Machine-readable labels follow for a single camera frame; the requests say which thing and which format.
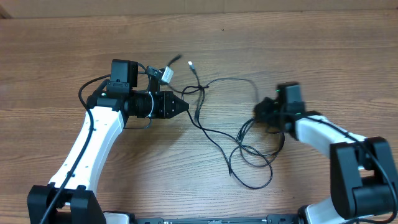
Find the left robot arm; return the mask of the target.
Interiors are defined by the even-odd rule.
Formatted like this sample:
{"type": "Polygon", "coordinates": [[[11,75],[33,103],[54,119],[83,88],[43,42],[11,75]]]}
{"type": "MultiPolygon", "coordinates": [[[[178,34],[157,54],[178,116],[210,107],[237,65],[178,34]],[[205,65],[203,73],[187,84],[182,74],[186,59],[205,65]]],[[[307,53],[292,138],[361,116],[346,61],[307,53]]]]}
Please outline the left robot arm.
{"type": "Polygon", "coordinates": [[[170,119],[188,110],[172,91],[162,91],[174,71],[114,59],[111,72],[87,98],[81,131],[67,158],[47,185],[33,185],[27,206],[31,223],[136,223],[133,214],[104,212],[96,198],[98,182],[110,149],[130,116],[170,119]]]}

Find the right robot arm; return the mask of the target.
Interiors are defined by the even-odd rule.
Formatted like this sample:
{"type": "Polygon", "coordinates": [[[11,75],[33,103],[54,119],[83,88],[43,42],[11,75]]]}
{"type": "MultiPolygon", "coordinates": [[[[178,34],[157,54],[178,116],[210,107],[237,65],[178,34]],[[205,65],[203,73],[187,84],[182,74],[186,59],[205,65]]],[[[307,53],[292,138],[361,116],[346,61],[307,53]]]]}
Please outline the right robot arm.
{"type": "Polygon", "coordinates": [[[299,223],[375,223],[397,218],[397,168],[388,141],[349,132],[317,111],[308,111],[297,82],[280,83],[276,99],[254,107],[254,119],[330,160],[330,196],[298,211],[299,223]]]}

